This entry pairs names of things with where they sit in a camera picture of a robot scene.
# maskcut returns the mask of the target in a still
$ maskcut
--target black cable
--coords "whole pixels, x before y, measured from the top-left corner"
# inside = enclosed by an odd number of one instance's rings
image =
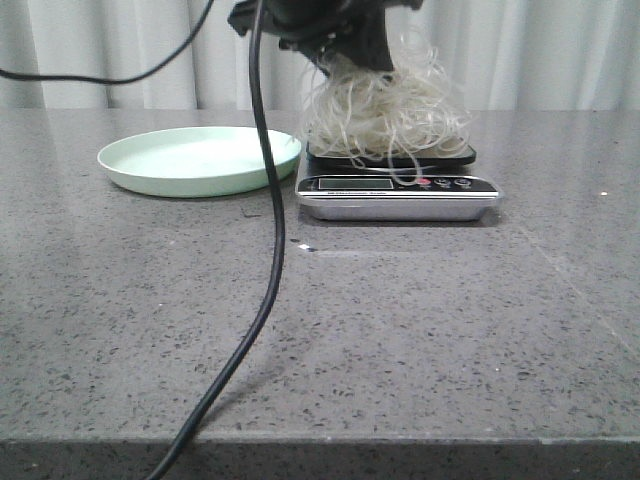
[[[99,77],[87,77],[82,75],[36,75],[15,73],[0,69],[0,76],[9,78],[11,80],[20,81],[80,81],[89,83],[98,83],[102,85],[124,85],[127,83],[137,82],[144,78],[153,75],[158,70],[166,66],[171,60],[177,57],[195,38],[200,31],[202,24],[204,23],[209,10],[213,4],[213,0],[209,0],[207,3],[198,23],[194,27],[189,37],[183,42],[183,44],[176,49],[169,57],[159,63],[152,69],[144,72],[135,77],[126,79],[107,79]],[[271,144],[269,142],[269,135],[267,129],[267,122],[264,113],[264,105],[262,102],[262,92],[260,88],[260,40],[262,36],[262,22],[264,19],[265,7],[264,1],[258,0],[256,6],[256,14],[253,23],[253,29],[251,32],[251,44],[249,50],[249,82],[251,88],[251,100],[253,103],[253,111],[255,117],[256,128],[260,139],[260,147],[262,149],[262,155],[264,159],[264,166],[269,180],[269,192],[271,194],[271,200],[273,203],[273,214],[275,220],[275,240],[273,248],[273,260],[271,264],[271,274],[269,277],[269,284],[267,285],[267,291],[256,317],[249,327],[247,334],[244,336],[236,350],[233,352],[223,369],[220,371],[216,379],[213,381],[207,392],[204,394],[198,405],[194,408],[189,415],[189,418],[184,423],[175,439],[171,443],[168,452],[160,460],[154,470],[144,477],[144,480],[160,480],[169,471],[169,469],[176,462],[182,451],[188,445],[189,441],[195,436],[198,425],[207,414],[213,402],[218,398],[226,384],[231,379],[231,376],[237,370],[238,366],[242,363],[242,360],[248,353],[249,349],[255,343],[256,338],[260,334],[262,327],[269,317],[269,313],[273,307],[278,294],[278,288],[280,286],[280,279],[282,277],[282,270],[284,266],[284,253],[285,253],[285,220],[284,220],[284,204],[282,201],[282,192],[280,191],[280,184],[278,180],[278,174],[273,161],[273,154],[271,152]]]
[[[77,82],[85,82],[85,83],[97,83],[98,85],[126,85],[129,83],[134,83],[140,80],[144,80],[147,77],[150,77],[154,73],[160,71],[164,67],[166,67],[169,63],[171,63],[178,55],[180,55],[191,43],[193,39],[196,38],[196,35],[202,29],[202,25],[204,25],[205,20],[209,16],[209,11],[213,6],[214,0],[209,0],[205,5],[202,13],[200,14],[200,18],[194,25],[191,33],[185,39],[182,44],[176,48],[173,53],[171,53],[167,58],[165,58],[162,62],[158,63],[155,67],[143,72],[139,75],[129,77],[129,78],[102,78],[102,77],[91,77],[86,75],[42,75],[35,73],[20,73],[20,72],[11,72],[9,70],[4,70],[0,68],[0,77],[8,78],[9,80],[19,80],[22,82],[56,82],[56,81],[77,81]]]
[[[267,178],[269,179],[269,191],[273,203],[273,214],[275,219],[275,245],[273,249],[271,276],[269,278],[267,292],[262,300],[262,304],[260,305],[256,318],[251,324],[247,334],[242,339],[242,342],[240,342],[240,345],[238,345],[236,350],[233,352],[233,355],[229,358],[227,364],[220,371],[213,384],[209,387],[209,390],[207,390],[185,424],[182,426],[165,457],[160,461],[154,471],[149,476],[145,477],[145,480],[157,480],[162,478],[169,468],[171,468],[175,463],[189,441],[193,438],[198,425],[206,415],[207,411],[216,398],[218,398],[222,389],[225,387],[260,334],[278,293],[278,287],[280,285],[280,278],[282,277],[282,269],[284,265],[285,220],[282,192],[280,191],[278,174],[273,161],[273,154],[271,152],[271,144],[269,142],[267,122],[262,102],[262,92],[260,88],[260,39],[262,36],[264,11],[264,1],[258,0],[253,30],[251,32],[251,44],[249,47],[249,83],[251,87],[251,100],[253,103],[256,128],[260,138],[260,146],[262,148]]]

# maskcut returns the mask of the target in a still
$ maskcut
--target rice noodles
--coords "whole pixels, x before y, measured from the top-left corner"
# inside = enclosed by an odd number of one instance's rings
[[[323,65],[328,78],[305,111],[314,155],[348,156],[356,167],[362,158],[389,168],[394,158],[411,158],[419,176],[424,150],[453,157],[466,149],[471,115],[453,102],[436,49],[402,43],[392,51],[393,72],[360,68],[342,56]]]

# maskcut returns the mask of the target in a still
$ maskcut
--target scale button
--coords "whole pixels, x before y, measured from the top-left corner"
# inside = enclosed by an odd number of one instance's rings
[[[460,185],[462,188],[469,188],[471,186],[471,180],[468,178],[456,178],[453,183]]]
[[[444,188],[449,188],[451,186],[451,180],[448,178],[436,178],[433,183]]]

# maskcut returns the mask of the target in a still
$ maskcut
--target granite countertop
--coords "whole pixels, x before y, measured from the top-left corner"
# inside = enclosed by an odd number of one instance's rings
[[[293,114],[268,118],[298,129]],[[139,475],[173,438],[264,293],[268,192],[146,197],[96,154],[251,120],[0,110],[1,478]],[[477,450],[456,445],[491,446],[486,468],[512,478],[638,478],[639,125],[640,112],[478,113],[470,172],[506,192],[478,222],[319,221],[286,179],[278,300],[175,478],[204,464],[229,478],[389,478],[388,465],[423,478],[418,456],[438,445],[453,461],[433,478],[508,478],[474,476]],[[355,458],[365,470],[345,466]]]

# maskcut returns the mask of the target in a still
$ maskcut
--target plate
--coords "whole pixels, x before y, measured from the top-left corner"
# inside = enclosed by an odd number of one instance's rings
[[[278,177],[295,167],[301,143],[269,130]],[[213,197],[268,184],[257,130],[253,127],[188,127],[118,140],[98,153],[117,185],[161,197]]]

